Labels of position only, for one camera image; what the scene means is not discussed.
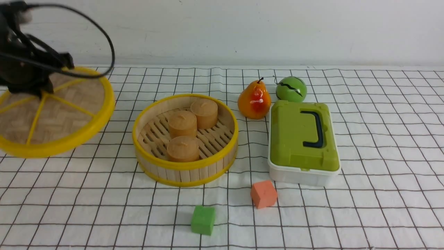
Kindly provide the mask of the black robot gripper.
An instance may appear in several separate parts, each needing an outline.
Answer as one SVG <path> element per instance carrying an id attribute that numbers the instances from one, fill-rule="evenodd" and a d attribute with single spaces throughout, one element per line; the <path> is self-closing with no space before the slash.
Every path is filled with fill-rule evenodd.
<path id="1" fill-rule="evenodd" d="M 72 69 L 74 63 L 69 53 L 59 53 L 35 36 L 21 32 L 20 24 L 31 20 L 27 10 L 24 1 L 1 4 L 1 86 L 6 86 L 13 94 L 25 93 L 41 98 L 43 92 L 54 92 L 50 80 L 54 70 L 33 66 L 22 59 L 52 69 Z"/>

